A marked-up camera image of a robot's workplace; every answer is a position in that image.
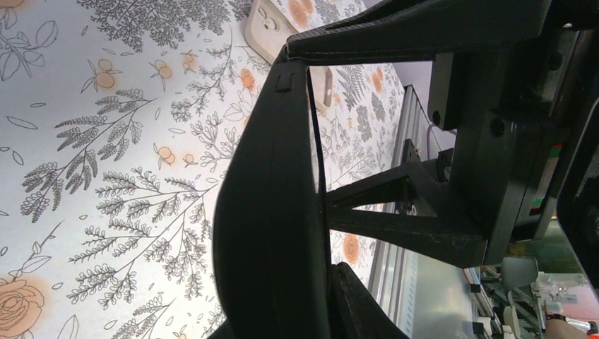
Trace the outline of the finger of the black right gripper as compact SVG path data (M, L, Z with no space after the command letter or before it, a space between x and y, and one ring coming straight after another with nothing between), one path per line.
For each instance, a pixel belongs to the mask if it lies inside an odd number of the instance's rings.
M327 192L328 226L458 268L481 265L486 236L449 185L432 176L432 164L407 162Z

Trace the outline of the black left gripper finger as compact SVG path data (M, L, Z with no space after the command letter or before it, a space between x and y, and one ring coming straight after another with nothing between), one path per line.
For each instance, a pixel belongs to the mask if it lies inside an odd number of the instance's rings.
M383 312L348 264L341 262L330 267L329 292L332 338L408 337Z

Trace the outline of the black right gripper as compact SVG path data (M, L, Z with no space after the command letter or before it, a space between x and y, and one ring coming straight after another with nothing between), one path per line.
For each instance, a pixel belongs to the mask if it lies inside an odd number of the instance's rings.
M597 1L381 1L289 37L285 52L311 66L436 57L430 116L457 137L452 235L431 257L495 264L545 234L588 116Z

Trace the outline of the cream phone case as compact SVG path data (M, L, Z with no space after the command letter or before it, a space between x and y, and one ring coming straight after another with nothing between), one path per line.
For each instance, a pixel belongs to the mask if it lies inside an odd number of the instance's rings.
M273 64L287 38L297 33L291 22L272 1L255 0L251 6L244 37L267 63ZM316 107L326 111L332 103L333 74L327 66L311 66Z

